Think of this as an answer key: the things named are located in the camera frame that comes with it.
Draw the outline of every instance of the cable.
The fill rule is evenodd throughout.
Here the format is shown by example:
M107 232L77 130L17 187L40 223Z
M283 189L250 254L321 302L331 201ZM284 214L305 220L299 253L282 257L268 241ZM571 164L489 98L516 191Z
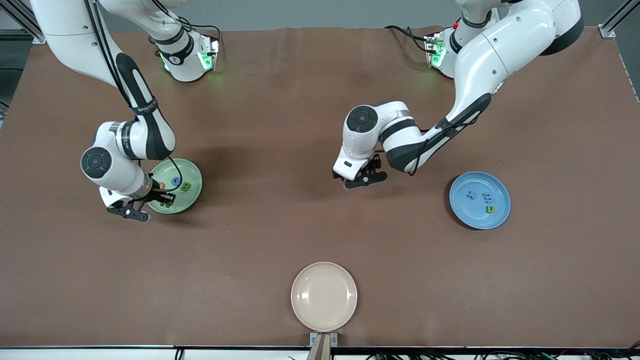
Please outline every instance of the cable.
M429 53L429 54L435 54L436 53L434 50L425 49L422 46L420 46L420 44L418 44L418 40L424 41L424 37L429 37L429 36L431 36L431 35L433 35L435 33L430 33L430 34L424 35L424 37L418 37L418 36L415 36L411 32L411 28L408 27L408 26L406 27L406 30L404 30L403 28L400 28L399 26L396 26L396 25L385 26L385 29L393 29L393 30L400 31L402 34L410 37L413 40L413 43L418 47L418 49L424 51L425 53Z
M417 36L415 36L415 35L413 35L413 34L409 34L405 29L403 29L403 28L401 28L401 27L399 27L399 26L396 26L396 25L389 25L389 26L385 26L384 28L385 28L385 29L398 30L398 31L400 31L401 33L405 34L406 36L408 36L408 37L413 37L413 38L414 38L414 39L416 39L416 40L424 40L424 38L417 37Z
M175 351L175 355L173 357L173 360L182 360L182 358L184 357L184 349L183 348L177 348Z
M180 24L180 26L185 29L187 32L193 30L193 28L212 28L215 29L218 32L218 38L220 39L220 41L222 41L222 31L220 31L220 28L218 28L215 25L194 25L192 23L190 23L187 19L185 19L182 16L178 16L178 18L176 19L175 17L173 17L171 15L171 13L169 12L169 10L167 10L166 7L164 7L164 5L159 1L159 0L151 0L153 2L153 4L160 9L160 11L162 11L165 15L169 16L170 18L172 18L173 20L175 20L176 22L178 22Z
M98 16L98 22L96 22L96 14L98 13L98 8L94 4L93 11L91 9L90 0L84 0L84 5L86 7L87 14L89 15L89 19L91 20L91 25L93 32L95 33L95 37L98 40L98 45L100 45L100 51L102 53L102 57L104 58L104 62L109 69L109 73L113 77L113 81L115 82L116 87L120 91L120 95L125 99L129 107L131 107L131 102L127 94L124 91L124 87L120 82L120 76L115 67L115 61L113 60L113 56L111 55L111 51L109 49L108 44L106 44L106 34L104 33L104 28L102 28L102 21L100 21L100 17Z
M174 192L175 190L178 190L180 188L180 186L182 186L182 172L180 171L180 168L178 167L178 165L176 165L175 161L173 159L171 159L171 156L167 156L167 158L169 158L169 160L171 160L171 163L173 164L173 166L175 167L176 170L178 170L178 176L180 177L180 183L173 189L171 190L165 190L165 189L154 189L154 191L157 192Z
M454 129L454 128L456 128L456 127L463 127L463 129L464 129L465 127L467 127L467 126L469 126L469 125L473 125L473 124L475 124L475 123L476 123L476 121L477 121L477 119L478 119L478 117L475 117L475 119L474 119L474 120L471 120L470 122L468 122L468 123L466 123L466 124L457 124L457 125L448 124L448 125L444 126L444 127L441 129L441 133L446 133L446 132L448 132L449 130ZM418 171L418 164L420 163L420 157L422 156L422 151L424 150L424 147L427 145L427 143L429 142L429 140L430 140L430 139L425 140L425 141L422 143L422 146L420 146L420 149L418 150L418 155L416 155L416 158L415 158L415 166L413 167L413 171L411 171L411 172L409 173L409 176L414 176L414 175L415 175L415 173Z
M411 28L410 27L407 26L406 30L409 32L409 35L411 36L411 40L413 40L413 43L418 47L418 49L424 51L425 53L429 53L429 54L435 54L436 53L435 50L427 50L427 49L423 48L422 46L420 46L420 44L418 44L418 40L415 39L415 36L411 32Z

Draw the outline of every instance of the beige plate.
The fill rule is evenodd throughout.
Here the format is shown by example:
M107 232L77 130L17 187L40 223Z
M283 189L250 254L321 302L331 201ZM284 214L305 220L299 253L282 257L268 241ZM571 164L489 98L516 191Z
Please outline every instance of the beige plate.
M307 266L291 287L293 312L305 326L319 332L346 324L357 302L356 283L347 270L334 263Z

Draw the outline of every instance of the green plate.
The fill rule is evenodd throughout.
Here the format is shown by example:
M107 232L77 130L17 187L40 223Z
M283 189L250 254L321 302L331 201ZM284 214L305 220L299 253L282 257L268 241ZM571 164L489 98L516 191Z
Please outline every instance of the green plate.
M196 201L202 190L202 174L198 167L185 159L173 159L175 164L178 165L182 172L182 185L189 183L191 185L187 191L182 191L180 188L172 191L175 194L175 201L169 208L160 206L160 202L149 202L149 207L156 210L160 214L176 214L181 211L187 210ZM159 182L164 183L165 189L173 189L175 185L171 184L171 180L174 177L179 177L178 170L173 166L170 160L164 160L158 166L156 166L151 173L153 178Z

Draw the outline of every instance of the metal frame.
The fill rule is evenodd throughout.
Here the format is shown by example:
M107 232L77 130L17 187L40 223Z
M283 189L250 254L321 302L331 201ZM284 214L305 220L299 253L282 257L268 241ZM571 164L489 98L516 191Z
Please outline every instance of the metal frame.
M76 345L76 346L60 346L60 345L42 345L42 346L0 346L0 350L36 350L36 349L57 349L57 350L80 350L80 349L108 349L108 350L125 350L125 349L183 349L183 350L273 350L273 351L298 351L309 350L309 347L303 345L287 346L287 345ZM403 346L403 347L335 347L332 352L335 355L370 355L378 352L398 353L403 351L423 351L444 354L447 356L455 355L488 355L494 352L519 352L525 355L539 354L544 352L549 355L565 355L565 356L584 356L586 351L607 354L611 357L637 357L640 356L640 341L634 343L629 348L621 347L465 347L465 346Z
M616 33L613 30L622 22L622 20L625 19L625 17L627 17L627 15L634 11L638 5L640 5L640 0L625 0L624 3L622 3L622 5L620 5L613 14L611 14L604 24L598 25L600 36L602 36L602 38L616 37Z
M36 15L22 0L0 0L0 8L6 11L6 13L24 29L24 31L18 30L13 33L0 34L3 38L22 38L28 36L26 33L29 33L33 37L34 44L45 43L44 34L38 25Z
M9 106L5 104L3 101L0 101L0 124L6 117L6 114L9 112Z

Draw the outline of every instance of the green led light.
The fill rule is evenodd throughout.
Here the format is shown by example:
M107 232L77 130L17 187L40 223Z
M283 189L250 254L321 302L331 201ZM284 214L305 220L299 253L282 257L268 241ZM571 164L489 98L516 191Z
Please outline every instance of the green led light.
M200 52L198 52L198 55L200 57L200 62L202 63L202 67L205 70L209 70L211 69L211 57L207 54L202 54Z
M442 59L447 54L445 47L441 47L440 50L433 55L433 66L440 66L442 64Z
M160 59L162 59L162 62L164 63L164 69L167 71L171 71L169 70L169 65L166 64L166 60L164 58L164 55L162 55L162 53L160 53Z

